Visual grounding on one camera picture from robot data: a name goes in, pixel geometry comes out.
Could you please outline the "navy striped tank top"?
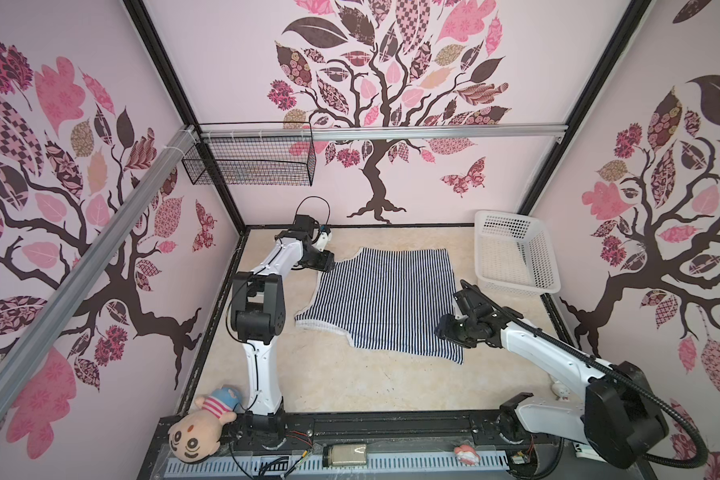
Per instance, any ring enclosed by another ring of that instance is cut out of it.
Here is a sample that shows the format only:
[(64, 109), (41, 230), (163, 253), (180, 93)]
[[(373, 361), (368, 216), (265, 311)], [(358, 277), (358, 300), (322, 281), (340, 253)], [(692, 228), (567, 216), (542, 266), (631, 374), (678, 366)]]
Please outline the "navy striped tank top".
[(440, 339), (456, 283), (448, 251), (362, 248), (319, 275), (297, 326), (344, 336), (357, 349), (442, 358), (461, 365), (463, 348)]

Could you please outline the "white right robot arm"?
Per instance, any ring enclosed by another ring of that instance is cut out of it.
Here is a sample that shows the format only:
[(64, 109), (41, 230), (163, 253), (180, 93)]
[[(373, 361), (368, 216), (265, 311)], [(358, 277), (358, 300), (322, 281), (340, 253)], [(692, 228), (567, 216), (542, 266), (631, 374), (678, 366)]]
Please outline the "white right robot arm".
[(565, 401), (520, 399), (512, 414), (527, 432), (586, 444), (612, 466), (626, 469), (669, 433), (643, 372), (611, 364), (549, 335), (519, 312), (502, 307), (474, 284), (460, 283), (455, 311), (441, 317), (437, 335), (464, 348), (486, 344), (518, 355), (573, 394)]

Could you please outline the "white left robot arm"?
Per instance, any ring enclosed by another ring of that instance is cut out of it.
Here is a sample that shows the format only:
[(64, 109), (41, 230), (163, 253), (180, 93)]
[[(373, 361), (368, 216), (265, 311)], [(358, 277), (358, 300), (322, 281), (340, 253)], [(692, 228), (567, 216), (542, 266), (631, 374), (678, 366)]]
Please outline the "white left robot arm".
[(225, 325), (246, 356), (249, 400), (242, 421), (250, 431), (285, 434), (275, 348), (286, 323), (284, 281), (293, 270), (331, 271), (334, 254), (326, 249), (331, 237), (328, 226), (297, 214), (293, 223), (275, 236), (272, 251), (258, 266), (233, 277)]

